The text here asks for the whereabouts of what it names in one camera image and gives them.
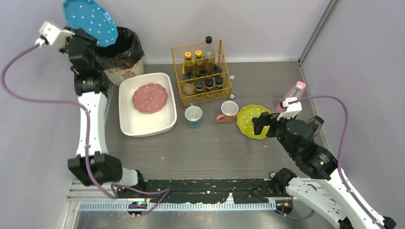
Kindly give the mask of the blue polka dot plate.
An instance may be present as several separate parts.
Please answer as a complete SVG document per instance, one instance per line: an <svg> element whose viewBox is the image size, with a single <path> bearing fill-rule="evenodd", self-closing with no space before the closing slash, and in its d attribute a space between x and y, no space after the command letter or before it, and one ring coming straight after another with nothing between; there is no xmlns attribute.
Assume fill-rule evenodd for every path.
<svg viewBox="0 0 405 229"><path fill-rule="evenodd" d="M117 26L110 14L93 0L65 0L62 5L66 24L73 29L84 29L97 39L99 47L114 44Z"/></svg>

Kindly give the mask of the small black cap jar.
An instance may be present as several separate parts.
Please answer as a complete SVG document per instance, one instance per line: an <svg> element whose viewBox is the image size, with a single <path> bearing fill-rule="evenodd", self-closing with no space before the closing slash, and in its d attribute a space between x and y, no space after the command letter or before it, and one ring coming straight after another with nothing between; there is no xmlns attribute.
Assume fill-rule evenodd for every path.
<svg viewBox="0 0 405 229"><path fill-rule="evenodd" d="M217 77L215 78L215 88L216 88L217 90L220 90L220 89L223 89L223 86L224 86L224 79L223 79L223 77L222 77L222 76L217 76Z"/></svg>

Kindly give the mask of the small dark pepper bottle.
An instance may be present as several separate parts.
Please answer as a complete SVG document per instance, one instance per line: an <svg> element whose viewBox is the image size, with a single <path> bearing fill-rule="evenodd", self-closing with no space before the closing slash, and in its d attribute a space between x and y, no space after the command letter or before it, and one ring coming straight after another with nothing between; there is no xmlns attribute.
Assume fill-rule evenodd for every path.
<svg viewBox="0 0 405 229"><path fill-rule="evenodd" d="M211 92L213 90L214 80L212 78L205 80L205 88L207 92Z"/></svg>

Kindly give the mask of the white shaker bottle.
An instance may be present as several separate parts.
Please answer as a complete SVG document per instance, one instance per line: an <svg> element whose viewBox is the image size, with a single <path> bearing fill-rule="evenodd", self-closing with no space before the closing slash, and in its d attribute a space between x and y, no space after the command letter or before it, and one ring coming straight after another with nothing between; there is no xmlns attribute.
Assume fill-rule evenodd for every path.
<svg viewBox="0 0 405 229"><path fill-rule="evenodd" d="M211 78L213 78L213 79L215 79L215 78L218 77L218 76L222 76L222 69L221 69L221 67L218 66L217 64L214 64L214 65L210 68L209 72L210 72Z"/></svg>

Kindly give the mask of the dark spice bottle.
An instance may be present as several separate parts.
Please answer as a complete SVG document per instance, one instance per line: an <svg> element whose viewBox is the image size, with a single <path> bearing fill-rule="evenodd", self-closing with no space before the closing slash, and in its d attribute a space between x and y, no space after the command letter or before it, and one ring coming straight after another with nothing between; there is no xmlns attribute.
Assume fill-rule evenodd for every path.
<svg viewBox="0 0 405 229"><path fill-rule="evenodd" d="M203 81L197 81L195 83L195 92L196 94L201 94L204 90L204 82Z"/></svg>

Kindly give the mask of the brown spice jar black cap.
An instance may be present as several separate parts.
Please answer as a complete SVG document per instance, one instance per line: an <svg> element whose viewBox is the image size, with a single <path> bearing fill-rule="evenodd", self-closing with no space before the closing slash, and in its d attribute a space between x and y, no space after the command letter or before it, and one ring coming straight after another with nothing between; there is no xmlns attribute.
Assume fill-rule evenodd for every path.
<svg viewBox="0 0 405 229"><path fill-rule="evenodd" d="M198 71L198 74L197 74L198 78L199 78L200 81L203 82L203 83L206 81L206 79L205 79L205 78L202 79L202 77L206 77L206 76L209 76L209 75L210 75L210 73L209 73L209 71L208 71L205 67L202 67L202 68Z"/></svg>

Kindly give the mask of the tall clear oil bottle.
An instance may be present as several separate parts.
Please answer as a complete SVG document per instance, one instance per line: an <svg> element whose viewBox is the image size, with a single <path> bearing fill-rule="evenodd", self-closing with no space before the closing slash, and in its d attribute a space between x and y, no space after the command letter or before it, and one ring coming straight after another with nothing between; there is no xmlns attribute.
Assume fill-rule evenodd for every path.
<svg viewBox="0 0 405 229"><path fill-rule="evenodd" d="M211 36L205 37L205 47L203 50L204 66L207 71L216 63L216 54L212 45L213 39Z"/></svg>

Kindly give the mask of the pink polka dot plate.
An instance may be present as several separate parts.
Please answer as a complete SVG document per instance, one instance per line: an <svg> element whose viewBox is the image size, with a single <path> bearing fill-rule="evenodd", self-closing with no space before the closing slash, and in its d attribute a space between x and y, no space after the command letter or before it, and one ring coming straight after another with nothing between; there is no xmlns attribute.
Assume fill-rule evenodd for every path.
<svg viewBox="0 0 405 229"><path fill-rule="evenodd" d="M160 111L167 103L168 93L158 83L148 83L138 88L132 96L133 107L141 113L152 114Z"/></svg>

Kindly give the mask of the sauce bottle yellow cap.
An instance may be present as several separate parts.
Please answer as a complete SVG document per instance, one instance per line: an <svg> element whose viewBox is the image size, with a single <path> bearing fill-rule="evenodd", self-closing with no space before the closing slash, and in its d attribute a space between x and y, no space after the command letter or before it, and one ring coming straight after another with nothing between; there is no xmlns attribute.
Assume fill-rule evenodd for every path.
<svg viewBox="0 0 405 229"><path fill-rule="evenodd" d="M182 73L184 74L184 73L187 73L188 71L191 71L193 69L193 65L194 65L194 62L192 60L192 53L185 52Z"/></svg>
<svg viewBox="0 0 405 229"><path fill-rule="evenodd" d="M204 67L203 53L201 50L195 51L194 70L200 71Z"/></svg>

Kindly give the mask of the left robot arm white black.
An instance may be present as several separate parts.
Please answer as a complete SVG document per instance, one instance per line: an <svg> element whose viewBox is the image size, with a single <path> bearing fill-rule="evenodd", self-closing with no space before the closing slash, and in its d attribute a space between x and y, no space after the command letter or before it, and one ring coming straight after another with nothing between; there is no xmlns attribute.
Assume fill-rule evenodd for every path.
<svg viewBox="0 0 405 229"><path fill-rule="evenodd" d="M138 170L126 169L121 161L109 155L105 140L105 109L107 106L107 76L96 54L97 39L84 29L64 27L70 34L60 52L67 53L74 72L74 89L80 111L80 138L74 158L67 167L84 186L96 186L110 198L102 184L113 187L137 188L146 191L146 182Z"/></svg>

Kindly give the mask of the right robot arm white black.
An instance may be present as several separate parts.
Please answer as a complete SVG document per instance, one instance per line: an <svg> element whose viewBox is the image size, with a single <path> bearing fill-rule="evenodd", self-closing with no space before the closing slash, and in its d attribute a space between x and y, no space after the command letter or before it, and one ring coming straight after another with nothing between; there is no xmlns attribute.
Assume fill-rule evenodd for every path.
<svg viewBox="0 0 405 229"><path fill-rule="evenodd" d="M272 177L275 190L301 199L336 229L393 229L396 222L372 209L338 166L337 158L314 141L323 119L308 121L284 118L281 114L263 112L252 119L254 134L267 127L267 137L276 138L296 166L328 191L331 199L312 190L287 168Z"/></svg>

